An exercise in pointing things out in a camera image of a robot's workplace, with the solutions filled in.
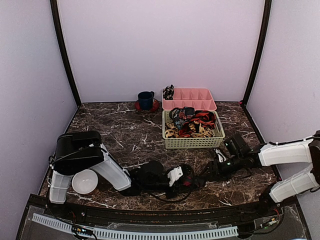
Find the red navy striped tie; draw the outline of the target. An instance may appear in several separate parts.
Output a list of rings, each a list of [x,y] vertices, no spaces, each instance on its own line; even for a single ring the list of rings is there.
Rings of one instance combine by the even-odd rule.
[[[182,181],[182,185],[186,188],[192,188],[194,191],[202,189],[206,185],[207,180],[201,176],[187,176]]]

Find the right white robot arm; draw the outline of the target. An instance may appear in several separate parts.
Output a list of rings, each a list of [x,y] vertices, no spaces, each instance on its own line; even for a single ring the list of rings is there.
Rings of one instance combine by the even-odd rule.
[[[255,205],[255,213],[266,217],[282,201],[320,188],[320,132],[302,139],[268,142],[251,148],[240,134],[224,141],[230,158],[218,148],[212,151],[203,174],[210,181],[225,181],[241,169],[304,164],[305,168],[266,187]]]

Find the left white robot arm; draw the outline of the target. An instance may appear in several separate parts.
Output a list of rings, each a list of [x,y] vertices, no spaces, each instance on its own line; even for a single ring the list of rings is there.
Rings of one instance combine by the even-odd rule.
[[[60,218],[71,213],[65,203],[71,180],[76,174],[91,170],[107,180],[115,190],[126,197],[147,193],[152,197],[164,192],[165,203],[177,203],[180,193],[190,196],[196,188],[196,175],[187,164],[165,170],[156,160],[127,170],[109,153],[97,131],[62,134],[56,142],[54,155],[49,157],[52,177],[48,200],[51,210]]]

